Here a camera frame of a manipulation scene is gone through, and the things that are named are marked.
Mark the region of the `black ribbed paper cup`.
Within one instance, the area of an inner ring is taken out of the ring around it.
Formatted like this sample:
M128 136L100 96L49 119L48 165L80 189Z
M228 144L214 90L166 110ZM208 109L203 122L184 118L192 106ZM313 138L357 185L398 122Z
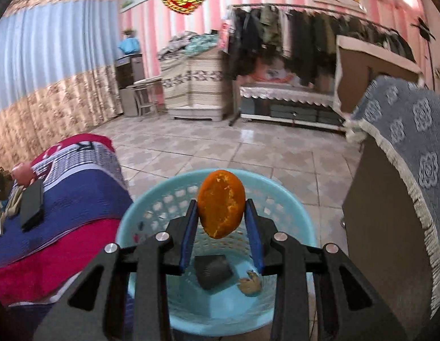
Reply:
M195 256L193 266L203 290L213 290L234 275L225 255Z

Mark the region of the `orange peel cup piece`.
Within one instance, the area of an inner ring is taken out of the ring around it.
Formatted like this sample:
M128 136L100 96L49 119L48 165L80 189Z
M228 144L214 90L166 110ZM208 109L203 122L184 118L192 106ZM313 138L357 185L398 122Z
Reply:
M201 225L212 239L223 239L240 226L245 210L245 187L227 170L211 172L197 195Z

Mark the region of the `light blue laundry basket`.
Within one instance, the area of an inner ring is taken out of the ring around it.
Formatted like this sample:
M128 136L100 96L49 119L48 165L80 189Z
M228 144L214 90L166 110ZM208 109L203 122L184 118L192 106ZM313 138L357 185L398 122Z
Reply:
M122 248L135 246L164 231L170 220L184 216L208 174L209 170L201 169L174 176L137 197L120 222L117 244ZM311 217L296 196L259 174L240 169L233 170L233 174L241 180L259 216L272 219L279 231L300 243L317 246ZM173 329L206 337L234 336L272 322L275 276L262 278L261 292L255 296L246 296L237 287L238 280L255 269L244 224L224 239L212 239L199 227L191 255L225 255L233 276L210 291L199 286L193 266L183 276L168 276L168 308Z

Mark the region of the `striped blue red bedspread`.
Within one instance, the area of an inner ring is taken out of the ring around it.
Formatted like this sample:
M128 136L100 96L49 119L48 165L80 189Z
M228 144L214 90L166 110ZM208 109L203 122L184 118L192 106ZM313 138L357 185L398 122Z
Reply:
M64 139L31 163L43 184L43 217L31 230L19 216L0 236L0 302L31 336L57 292L110 242L132 203L109 138Z

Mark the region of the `black rectangular case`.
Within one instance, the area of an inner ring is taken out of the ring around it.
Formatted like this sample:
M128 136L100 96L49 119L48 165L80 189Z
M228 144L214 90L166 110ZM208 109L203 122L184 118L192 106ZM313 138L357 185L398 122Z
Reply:
M43 182L37 179L24 191L20 205L20 227L28 232L42 223L43 213Z

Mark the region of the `beige folded cloth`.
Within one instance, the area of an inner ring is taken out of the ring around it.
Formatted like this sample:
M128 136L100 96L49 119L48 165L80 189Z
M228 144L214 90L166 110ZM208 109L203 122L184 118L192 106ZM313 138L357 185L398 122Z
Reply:
M24 190L23 186L15 186L8 200L0 202L0 228L7 219L12 219L18 214Z

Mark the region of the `low lace-covered tv stand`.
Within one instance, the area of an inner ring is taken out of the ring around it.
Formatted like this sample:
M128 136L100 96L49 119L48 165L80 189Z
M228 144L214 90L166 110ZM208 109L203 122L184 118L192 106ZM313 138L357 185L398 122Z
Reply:
M344 132L344 118L334 110L334 96L303 86L254 82L238 87L235 98L242 119Z

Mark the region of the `blue patterned fringe cloth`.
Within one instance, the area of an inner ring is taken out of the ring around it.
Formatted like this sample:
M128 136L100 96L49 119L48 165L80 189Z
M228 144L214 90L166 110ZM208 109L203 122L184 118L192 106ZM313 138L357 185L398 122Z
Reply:
M345 127L362 147L342 205L349 257L414 340L440 310L440 95L379 76Z

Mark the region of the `patterned cloth covered cabinet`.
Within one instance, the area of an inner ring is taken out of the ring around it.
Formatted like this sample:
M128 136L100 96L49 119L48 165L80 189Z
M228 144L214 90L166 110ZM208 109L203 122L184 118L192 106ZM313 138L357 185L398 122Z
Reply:
M232 81L226 78L226 54L213 48L194 56L160 62L164 104L171 118L220 122L233 111Z

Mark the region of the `brown cloth-covered furniture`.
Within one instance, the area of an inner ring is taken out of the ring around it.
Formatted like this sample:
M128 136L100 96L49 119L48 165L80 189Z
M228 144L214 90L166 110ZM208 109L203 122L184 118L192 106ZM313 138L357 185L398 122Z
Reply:
M369 84L378 76L402 78L424 86L419 66L390 50L349 36L336 38L333 110L349 118Z

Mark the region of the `blue covered water bottle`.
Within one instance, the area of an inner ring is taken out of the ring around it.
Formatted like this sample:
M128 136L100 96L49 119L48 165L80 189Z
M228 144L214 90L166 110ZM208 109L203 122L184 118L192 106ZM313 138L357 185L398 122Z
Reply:
M118 46L119 50L125 55L134 55L141 53L141 46L137 38L127 37L123 39Z

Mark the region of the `hanging dark clothes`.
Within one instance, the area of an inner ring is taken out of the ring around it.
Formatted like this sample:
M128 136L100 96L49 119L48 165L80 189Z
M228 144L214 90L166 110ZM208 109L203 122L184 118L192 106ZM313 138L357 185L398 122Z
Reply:
M381 28L357 17L315 10L284 10L274 5L246 11L233 9L228 29L227 76L250 76L258 64L276 59L308 86L323 72L335 74L336 38L349 36L390 50L410 61L408 42L394 29Z

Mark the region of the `blue floral curtain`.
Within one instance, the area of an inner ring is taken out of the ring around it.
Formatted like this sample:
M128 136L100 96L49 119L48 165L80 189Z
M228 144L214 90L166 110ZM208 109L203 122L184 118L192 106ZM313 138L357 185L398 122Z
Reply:
M0 19L0 167L119 115L118 0L12 0Z

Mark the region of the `pile of folded clothes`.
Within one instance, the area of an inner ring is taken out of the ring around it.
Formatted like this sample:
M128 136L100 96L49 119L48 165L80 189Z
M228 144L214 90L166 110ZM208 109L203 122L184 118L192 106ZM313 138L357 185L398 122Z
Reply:
M192 57L206 52L218 44L218 33L197 34L184 31L173 36L168 44L157 53L157 59L163 60L180 56Z

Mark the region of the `metal clothes rack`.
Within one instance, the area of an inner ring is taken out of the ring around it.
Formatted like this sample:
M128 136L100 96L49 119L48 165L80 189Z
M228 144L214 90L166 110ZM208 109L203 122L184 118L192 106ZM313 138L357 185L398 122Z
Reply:
M219 47L234 119L342 132L375 77L423 79L396 29L309 5L230 5Z

